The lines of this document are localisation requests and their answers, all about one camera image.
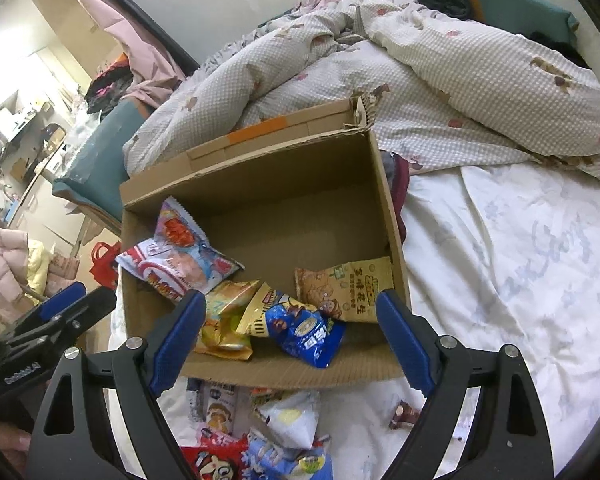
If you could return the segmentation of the white chips bag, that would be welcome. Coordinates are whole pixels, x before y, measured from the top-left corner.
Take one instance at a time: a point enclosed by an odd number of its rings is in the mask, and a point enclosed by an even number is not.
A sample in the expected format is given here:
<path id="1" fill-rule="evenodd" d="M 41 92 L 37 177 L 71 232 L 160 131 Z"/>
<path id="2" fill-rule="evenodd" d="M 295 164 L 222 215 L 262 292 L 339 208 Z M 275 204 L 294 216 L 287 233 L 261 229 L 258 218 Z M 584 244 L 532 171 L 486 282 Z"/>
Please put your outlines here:
<path id="1" fill-rule="evenodd" d="M 257 405 L 253 413 L 265 433 L 282 448 L 308 450 L 313 446 L 320 408 L 320 393 L 302 390 Z"/>

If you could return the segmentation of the white cartoon snack packet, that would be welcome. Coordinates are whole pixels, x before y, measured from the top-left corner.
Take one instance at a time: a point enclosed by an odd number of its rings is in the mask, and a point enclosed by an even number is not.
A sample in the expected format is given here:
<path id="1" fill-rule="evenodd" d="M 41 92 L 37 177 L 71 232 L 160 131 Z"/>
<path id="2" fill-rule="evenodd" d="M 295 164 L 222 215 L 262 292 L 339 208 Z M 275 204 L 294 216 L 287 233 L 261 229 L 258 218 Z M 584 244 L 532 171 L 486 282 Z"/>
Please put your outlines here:
<path id="1" fill-rule="evenodd" d="M 238 389 L 235 385 L 204 382 L 188 378 L 186 400 L 189 419 L 194 424 L 204 422 L 223 434 L 232 434 L 236 415 Z"/>

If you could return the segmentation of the yellow orange snack bag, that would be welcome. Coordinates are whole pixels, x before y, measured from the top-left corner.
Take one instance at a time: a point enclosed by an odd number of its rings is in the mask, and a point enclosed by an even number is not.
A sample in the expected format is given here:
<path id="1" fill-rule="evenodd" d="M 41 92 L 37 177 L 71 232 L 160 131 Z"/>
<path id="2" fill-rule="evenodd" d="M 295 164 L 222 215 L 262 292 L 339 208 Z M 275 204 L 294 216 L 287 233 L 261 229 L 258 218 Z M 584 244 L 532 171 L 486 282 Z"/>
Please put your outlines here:
<path id="1" fill-rule="evenodd" d="M 222 281 L 206 296 L 206 319 L 194 351 L 232 361 L 248 361 L 252 356 L 250 336 L 237 327 L 246 307 L 259 288 L 259 281 Z"/>

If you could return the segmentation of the red white snack bag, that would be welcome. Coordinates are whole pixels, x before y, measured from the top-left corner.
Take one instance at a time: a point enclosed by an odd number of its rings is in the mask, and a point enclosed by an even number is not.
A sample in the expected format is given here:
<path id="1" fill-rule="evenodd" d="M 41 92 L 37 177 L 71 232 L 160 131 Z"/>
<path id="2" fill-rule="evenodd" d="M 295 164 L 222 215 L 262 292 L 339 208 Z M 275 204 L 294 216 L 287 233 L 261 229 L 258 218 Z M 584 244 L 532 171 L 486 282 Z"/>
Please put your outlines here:
<path id="1" fill-rule="evenodd" d="M 161 205 L 155 233 L 120 252 L 118 267 L 179 302 L 190 290 L 208 294 L 244 266 L 210 244 L 188 211 L 169 196 Z"/>

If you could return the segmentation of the pink puffy jacket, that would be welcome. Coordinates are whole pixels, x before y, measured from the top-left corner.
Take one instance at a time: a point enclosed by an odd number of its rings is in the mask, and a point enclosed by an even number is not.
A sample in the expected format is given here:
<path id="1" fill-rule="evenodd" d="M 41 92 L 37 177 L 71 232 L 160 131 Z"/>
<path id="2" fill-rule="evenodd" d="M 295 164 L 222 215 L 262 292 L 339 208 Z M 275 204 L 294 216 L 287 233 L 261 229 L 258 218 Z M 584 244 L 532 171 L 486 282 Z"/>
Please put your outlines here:
<path id="1" fill-rule="evenodd" d="M 22 288 L 45 292 L 50 254 L 24 231 L 0 228 L 0 315 L 16 320 L 35 302 Z"/>

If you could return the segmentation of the pink curtain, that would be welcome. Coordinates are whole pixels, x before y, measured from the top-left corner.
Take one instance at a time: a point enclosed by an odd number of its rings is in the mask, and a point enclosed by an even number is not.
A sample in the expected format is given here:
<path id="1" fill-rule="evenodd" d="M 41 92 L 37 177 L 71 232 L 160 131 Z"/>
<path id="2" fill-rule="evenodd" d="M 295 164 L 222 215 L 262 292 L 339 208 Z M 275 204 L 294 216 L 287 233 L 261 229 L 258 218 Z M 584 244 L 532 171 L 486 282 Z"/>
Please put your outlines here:
<path id="1" fill-rule="evenodd" d="M 129 59 L 133 83 L 125 99 L 136 99 L 158 108 L 185 79 L 185 74 L 166 47 L 114 0 L 78 0 L 86 13 L 108 32 Z"/>

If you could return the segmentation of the tan peanut snack packet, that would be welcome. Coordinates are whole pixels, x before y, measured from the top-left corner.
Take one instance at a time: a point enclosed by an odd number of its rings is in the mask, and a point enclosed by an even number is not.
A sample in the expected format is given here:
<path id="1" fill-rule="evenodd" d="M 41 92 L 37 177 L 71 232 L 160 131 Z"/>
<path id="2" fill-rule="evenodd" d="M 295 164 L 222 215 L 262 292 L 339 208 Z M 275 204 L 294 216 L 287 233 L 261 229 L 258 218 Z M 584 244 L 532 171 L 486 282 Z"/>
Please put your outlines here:
<path id="1" fill-rule="evenodd" d="M 298 299 L 347 323 L 376 323 L 379 294 L 393 288 L 391 260 L 382 257 L 337 264 L 312 271 L 294 269 Z"/>

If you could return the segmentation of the brown white snack bar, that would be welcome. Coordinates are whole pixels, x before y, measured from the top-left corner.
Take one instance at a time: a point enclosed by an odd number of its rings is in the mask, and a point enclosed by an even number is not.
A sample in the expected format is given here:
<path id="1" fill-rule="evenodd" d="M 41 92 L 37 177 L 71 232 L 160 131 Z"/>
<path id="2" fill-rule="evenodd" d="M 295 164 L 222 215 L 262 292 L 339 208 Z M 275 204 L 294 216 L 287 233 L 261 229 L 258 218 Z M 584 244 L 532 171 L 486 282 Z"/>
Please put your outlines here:
<path id="1" fill-rule="evenodd" d="M 401 400 L 393 410 L 388 427 L 391 430 L 413 427 L 418 422 L 419 416 L 420 411 L 418 408 L 414 408 L 408 402 Z"/>

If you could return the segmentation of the teal pillow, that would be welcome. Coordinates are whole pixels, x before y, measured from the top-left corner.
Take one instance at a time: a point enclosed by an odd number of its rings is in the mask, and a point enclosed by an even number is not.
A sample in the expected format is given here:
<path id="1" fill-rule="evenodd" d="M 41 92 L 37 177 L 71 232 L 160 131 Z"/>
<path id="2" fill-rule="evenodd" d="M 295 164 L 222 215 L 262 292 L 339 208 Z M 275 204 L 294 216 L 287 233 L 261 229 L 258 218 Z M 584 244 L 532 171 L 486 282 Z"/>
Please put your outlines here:
<path id="1" fill-rule="evenodd" d="M 535 32 L 560 44 L 577 45 L 579 21 L 546 0 L 416 0 L 450 18 L 473 20 L 530 38 Z"/>

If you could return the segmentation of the red shopping bag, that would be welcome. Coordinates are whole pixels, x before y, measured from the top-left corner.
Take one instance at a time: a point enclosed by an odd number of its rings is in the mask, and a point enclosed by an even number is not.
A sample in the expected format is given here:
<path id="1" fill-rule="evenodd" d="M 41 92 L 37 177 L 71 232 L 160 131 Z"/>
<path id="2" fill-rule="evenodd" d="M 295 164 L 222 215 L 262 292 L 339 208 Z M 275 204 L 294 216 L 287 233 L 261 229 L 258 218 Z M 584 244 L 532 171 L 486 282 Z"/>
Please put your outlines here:
<path id="1" fill-rule="evenodd" d="M 105 286 L 112 290 L 117 288 L 118 270 L 116 258 L 120 252 L 120 242 L 115 242 L 113 245 L 105 242 L 97 242 L 93 247 L 90 273 L 100 286 Z"/>

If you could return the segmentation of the beige checkered quilt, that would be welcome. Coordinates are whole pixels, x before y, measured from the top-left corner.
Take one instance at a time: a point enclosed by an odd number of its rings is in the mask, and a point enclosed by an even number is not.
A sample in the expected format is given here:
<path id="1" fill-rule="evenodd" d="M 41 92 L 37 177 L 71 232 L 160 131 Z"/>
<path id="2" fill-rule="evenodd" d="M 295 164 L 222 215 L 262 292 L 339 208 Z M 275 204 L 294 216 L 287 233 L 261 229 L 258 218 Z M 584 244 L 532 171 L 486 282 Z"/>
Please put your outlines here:
<path id="1" fill-rule="evenodd" d="M 128 174 L 267 119 L 368 94 L 418 172 L 539 162 L 600 180 L 600 82 L 546 41 L 416 0 L 310 3 L 228 44 L 123 145 Z"/>

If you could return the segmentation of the blue union jack bag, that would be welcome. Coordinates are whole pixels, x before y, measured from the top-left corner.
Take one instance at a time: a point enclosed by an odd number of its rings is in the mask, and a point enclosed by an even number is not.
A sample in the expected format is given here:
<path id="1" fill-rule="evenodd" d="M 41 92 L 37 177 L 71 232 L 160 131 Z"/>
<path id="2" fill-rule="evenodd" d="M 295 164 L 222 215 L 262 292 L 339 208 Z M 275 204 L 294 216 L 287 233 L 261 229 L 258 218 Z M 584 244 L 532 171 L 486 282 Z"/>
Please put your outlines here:
<path id="1" fill-rule="evenodd" d="M 256 430 L 250 430 L 247 438 L 250 479 L 335 479 L 330 437 L 315 441 L 308 450 L 282 448 Z"/>

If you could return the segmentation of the red cartoon snack bag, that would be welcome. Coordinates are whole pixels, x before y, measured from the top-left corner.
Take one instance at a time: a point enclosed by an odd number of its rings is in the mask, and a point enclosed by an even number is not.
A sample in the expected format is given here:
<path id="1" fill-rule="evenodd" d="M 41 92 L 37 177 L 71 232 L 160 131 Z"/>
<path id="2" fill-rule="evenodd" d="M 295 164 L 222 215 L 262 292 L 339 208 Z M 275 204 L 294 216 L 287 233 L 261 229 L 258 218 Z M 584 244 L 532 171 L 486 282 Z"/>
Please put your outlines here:
<path id="1" fill-rule="evenodd" d="M 196 443 L 181 447 L 181 451 L 196 479 L 249 479 L 247 437 L 235 438 L 202 428 Z"/>

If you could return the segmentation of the white floral bed sheet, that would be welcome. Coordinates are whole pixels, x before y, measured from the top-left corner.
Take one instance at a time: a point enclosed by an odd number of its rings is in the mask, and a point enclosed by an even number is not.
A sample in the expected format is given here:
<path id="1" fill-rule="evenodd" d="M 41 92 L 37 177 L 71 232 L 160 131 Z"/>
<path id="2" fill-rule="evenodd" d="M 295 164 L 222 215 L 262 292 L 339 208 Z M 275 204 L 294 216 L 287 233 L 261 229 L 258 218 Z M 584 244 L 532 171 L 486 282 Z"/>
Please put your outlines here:
<path id="1" fill-rule="evenodd" d="M 396 211 L 410 304 L 468 347 L 516 344 L 558 474 L 600 422 L 600 182 L 537 164 L 413 171 Z"/>

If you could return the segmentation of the teal headboard cushion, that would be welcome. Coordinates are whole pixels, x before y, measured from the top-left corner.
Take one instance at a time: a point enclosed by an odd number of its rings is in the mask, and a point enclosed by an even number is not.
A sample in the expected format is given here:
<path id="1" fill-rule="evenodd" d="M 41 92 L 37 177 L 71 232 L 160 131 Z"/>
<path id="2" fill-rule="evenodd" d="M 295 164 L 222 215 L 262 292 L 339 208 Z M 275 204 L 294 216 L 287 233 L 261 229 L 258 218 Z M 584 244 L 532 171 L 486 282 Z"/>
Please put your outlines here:
<path id="1" fill-rule="evenodd" d="M 153 111 L 137 99 L 121 100 L 79 148 L 67 172 L 54 181 L 53 196 L 96 211 L 110 222 L 120 222 L 120 185 L 129 179 L 122 146 Z"/>

